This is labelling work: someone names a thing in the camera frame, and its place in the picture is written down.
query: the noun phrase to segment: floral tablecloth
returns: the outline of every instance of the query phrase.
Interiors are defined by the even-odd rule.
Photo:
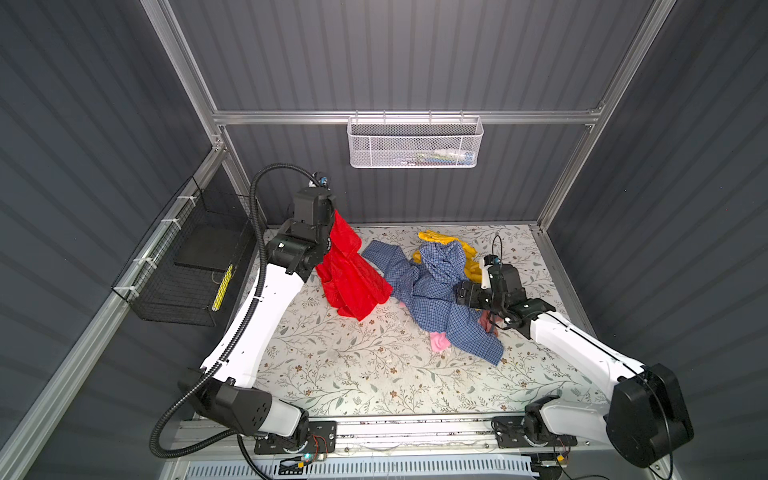
[[[567,315],[527,226],[430,228],[469,243],[478,259],[491,253],[499,233],[504,261],[518,268],[528,296]],[[407,256],[421,244],[421,230],[426,228],[355,228],[362,248],[376,239],[400,245]],[[455,347],[434,353],[429,334],[397,299],[358,323],[336,314],[313,274],[275,330],[257,387],[314,416],[521,411],[550,392],[567,400],[605,401],[587,377],[548,349],[514,330],[501,331],[499,338],[505,354],[497,366]]]

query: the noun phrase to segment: blue plaid shirt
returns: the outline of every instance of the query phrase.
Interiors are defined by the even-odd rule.
[[[424,242],[420,264],[406,259],[402,248],[374,240],[362,252],[384,273],[392,295],[403,302],[427,332],[445,332],[451,344],[497,365],[504,347],[479,324],[480,312],[455,302],[454,286],[467,280],[462,245]]]

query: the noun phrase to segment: cable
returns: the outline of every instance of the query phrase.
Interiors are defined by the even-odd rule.
[[[323,440],[323,444],[325,444],[325,446],[326,446],[326,458],[327,458],[327,457],[328,457],[328,442],[326,442],[326,438],[325,438],[325,437],[321,437],[320,435],[318,435],[318,437],[319,437],[321,440]]]
[[[552,451],[554,453],[554,460],[558,463],[558,466],[560,467],[560,470],[562,470],[563,475],[568,477],[570,480],[583,480],[584,478],[603,478],[604,480],[611,480],[610,478],[604,476],[604,475],[582,475],[581,477],[571,477],[566,471],[565,468],[563,468],[563,465],[560,463],[560,459],[558,458],[558,451],[555,450],[555,447],[552,447]]]
[[[259,298],[261,297],[261,293],[264,290],[264,282],[266,281],[267,258],[266,258],[266,247],[264,246],[264,232],[258,217],[259,211],[257,206],[259,204],[259,201],[256,195],[256,190],[257,190],[257,185],[259,183],[259,180],[261,180],[261,177],[263,177],[268,172],[271,172],[272,170],[276,170],[278,168],[287,168],[289,170],[297,171],[300,174],[304,175],[305,177],[309,178],[315,184],[319,185],[319,181],[307,170],[304,170],[301,167],[297,167],[296,165],[279,164],[279,163],[267,165],[258,174],[256,174],[256,176],[253,177],[252,181],[250,182],[248,207],[250,208],[250,221],[253,224],[254,230],[256,231],[256,245],[259,250],[259,265],[260,265],[258,280],[256,283],[256,291],[253,295],[253,299],[251,300],[250,305],[248,306],[248,310],[245,314],[245,318],[243,318],[243,321],[237,327],[237,330],[232,336],[232,340],[230,340],[230,342],[227,344],[227,347],[221,353],[221,356],[219,357],[219,359],[214,363],[213,366],[211,366],[203,374],[203,376],[200,377],[200,379],[197,381],[197,383],[194,384],[194,386],[189,390],[189,392],[184,393],[173,405],[170,406],[168,410],[165,411],[163,415],[161,415],[161,417],[157,420],[157,423],[155,424],[154,428],[152,428],[152,432],[149,435],[149,449],[150,449],[150,452],[152,452],[152,455],[158,458],[178,458],[185,455],[189,455],[190,453],[195,453],[201,449],[204,449],[209,445],[212,445],[218,442],[221,439],[225,439],[226,437],[230,435],[235,435],[237,433],[236,430],[232,430],[232,429],[225,430],[224,432],[213,435],[201,442],[198,442],[194,445],[190,445],[188,447],[184,447],[182,449],[167,450],[160,445],[160,434],[163,432],[165,425],[170,421],[170,418],[174,415],[174,413],[176,413],[176,411],[178,411],[178,409],[181,408],[181,406],[192,395],[194,395],[195,392],[203,388],[203,386],[206,383],[208,383],[208,381],[212,379],[214,375],[216,375],[216,372],[219,371],[219,369],[227,361],[227,359],[230,358],[230,354],[235,349],[237,342],[240,341],[240,337],[243,336],[243,332],[245,332],[245,329],[248,327],[248,323],[250,322],[251,317],[253,316],[253,313],[256,311],[256,307],[259,304]]]
[[[317,443],[317,437],[314,435],[312,435],[312,440],[315,441],[315,456],[312,457],[312,461],[314,462],[315,460],[317,460],[317,456],[320,453],[320,444]]]
[[[653,473],[654,476],[656,478],[659,478],[660,480],[671,480],[672,479],[672,472],[674,472],[674,461],[672,460],[672,435],[670,435],[670,424],[667,421],[667,413],[664,411],[664,407],[661,405],[661,400],[656,395],[656,392],[654,392],[654,390],[650,387],[650,385],[648,385],[648,381],[645,378],[643,378],[643,377],[640,377],[640,379],[643,381],[643,383],[645,383],[645,386],[650,390],[651,395],[654,396],[654,399],[656,399],[656,403],[659,405],[659,409],[661,409],[661,416],[664,417],[664,428],[667,430],[667,442],[669,443],[669,446],[670,446],[670,473],[669,473],[669,475],[667,475],[666,478],[662,477],[661,475],[659,475],[656,472],[654,472],[654,470],[650,466],[648,467],[648,470],[650,470],[650,472]]]
[[[243,436],[242,435],[238,435],[237,436],[237,446],[240,447],[240,453],[243,454],[243,457],[245,458],[245,462],[248,464],[250,469],[253,470],[256,473],[256,475],[259,476],[259,478],[261,478],[261,480],[272,480],[271,478],[266,476],[266,474],[264,474],[264,472],[259,470],[259,468],[256,467],[255,463],[253,463],[253,459],[250,457],[250,454],[245,449],[245,443],[243,442]]]
[[[566,459],[568,459],[568,456],[571,454],[571,446],[570,445],[565,445],[563,443],[563,439],[561,439],[560,437],[558,437],[558,440],[560,441],[560,445],[563,445],[563,450],[564,450],[564,454],[565,454],[564,457]]]
[[[491,240],[491,255],[495,255],[493,253],[493,245],[496,243],[496,239],[498,238],[498,261],[501,263],[504,263],[504,243],[502,242],[502,236],[498,233],[495,237],[493,237],[493,240]]]

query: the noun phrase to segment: mounting plate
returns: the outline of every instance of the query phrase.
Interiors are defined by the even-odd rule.
[[[318,453],[331,453],[336,450],[336,422],[310,422],[307,441],[306,444],[302,445],[301,449],[288,451],[283,448],[279,439],[275,439],[274,435],[270,435],[265,439],[256,440],[256,446],[253,447],[253,453],[256,455],[282,455],[286,453],[295,453],[298,455],[307,452],[314,453],[315,441],[313,440],[312,435],[322,437],[326,440],[323,442],[323,440],[318,439]]]
[[[528,447],[567,447],[576,446],[576,437],[573,435],[555,435],[548,442],[533,442],[525,434],[523,426],[524,416],[498,416],[492,420],[492,425],[498,423],[504,428],[496,429],[494,436],[500,449],[522,449]]]

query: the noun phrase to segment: white wire basket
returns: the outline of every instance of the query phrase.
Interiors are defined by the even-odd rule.
[[[472,168],[483,129],[477,116],[385,113],[349,117],[346,133],[354,168]]]

